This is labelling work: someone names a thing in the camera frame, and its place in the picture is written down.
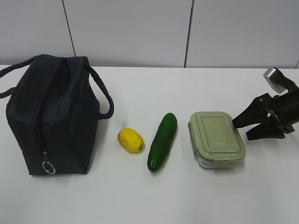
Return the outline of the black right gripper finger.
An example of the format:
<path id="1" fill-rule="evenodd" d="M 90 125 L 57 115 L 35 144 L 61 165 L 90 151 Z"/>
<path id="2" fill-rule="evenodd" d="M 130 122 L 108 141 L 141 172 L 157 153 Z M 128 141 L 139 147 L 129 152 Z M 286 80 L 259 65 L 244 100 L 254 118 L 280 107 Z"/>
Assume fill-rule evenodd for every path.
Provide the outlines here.
<path id="1" fill-rule="evenodd" d="M 262 122 L 246 132 L 247 139 L 284 139 L 285 134 L 279 129 L 279 125 L 280 124 L 274 120 Z"/>
<path id="2" fill-rule="evenodd" d="M 232 120 L 234 128 L 267 122 L 267 106 L 270 101 L 271 96 L 268 93 L 254 98 L 250 105 Z"/>

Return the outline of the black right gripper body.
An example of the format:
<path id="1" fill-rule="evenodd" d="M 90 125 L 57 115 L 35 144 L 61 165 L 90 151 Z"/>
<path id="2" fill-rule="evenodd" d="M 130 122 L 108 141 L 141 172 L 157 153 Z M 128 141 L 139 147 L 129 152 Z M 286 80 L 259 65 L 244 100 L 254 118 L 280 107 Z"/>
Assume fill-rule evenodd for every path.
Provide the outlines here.
<path id="1" fill-rule="evenodd" d="M 299 121 L 299 89 L 291 88 L 283 95 L 271 97 L 267 112 L 268 121 L 278 122 L 283 133 L 294 132 L 292 125 Z"/>

